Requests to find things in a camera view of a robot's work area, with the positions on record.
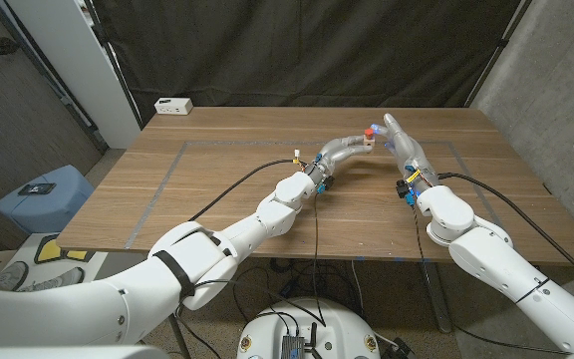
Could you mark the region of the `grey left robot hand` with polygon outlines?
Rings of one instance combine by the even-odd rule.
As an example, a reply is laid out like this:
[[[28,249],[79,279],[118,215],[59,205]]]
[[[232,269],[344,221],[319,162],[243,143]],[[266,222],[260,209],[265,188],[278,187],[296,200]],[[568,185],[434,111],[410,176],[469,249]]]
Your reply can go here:
[[[348,136],[328,142],[316,155],[313,162],[305,167],[305,174],[319,187],[323,181],[333,175],[336,166],[351,156],[368,154],[373,150],[365,145],[362,135]]]

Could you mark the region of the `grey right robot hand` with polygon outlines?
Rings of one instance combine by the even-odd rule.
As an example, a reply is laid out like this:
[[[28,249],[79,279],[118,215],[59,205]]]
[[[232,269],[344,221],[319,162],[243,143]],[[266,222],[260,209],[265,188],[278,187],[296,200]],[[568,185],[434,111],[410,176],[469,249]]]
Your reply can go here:
[[[404,180],[411,178],[416,171],[420,173],[411,184],[416,190],[423,191],[439,185],[439,179],[421,145],[409,136],[391,114],[384,114],[384,125],[372,124],[376,135],[387,139],[385,147],[393,154],[397,167]]]

